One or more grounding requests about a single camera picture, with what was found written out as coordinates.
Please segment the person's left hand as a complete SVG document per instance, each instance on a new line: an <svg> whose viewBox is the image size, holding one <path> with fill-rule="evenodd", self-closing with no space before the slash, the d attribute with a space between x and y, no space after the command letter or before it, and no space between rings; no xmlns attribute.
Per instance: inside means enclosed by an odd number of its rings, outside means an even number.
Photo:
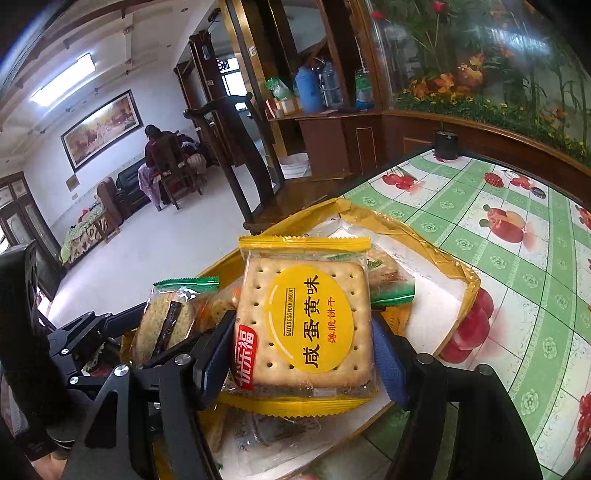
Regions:
<svg viewBox="0 0 591 480"><path fill-rule="evenodd" d="M33 461L32 466L43 480L60 480L66 463L65 459L57 459L49 454Z"/></svg>

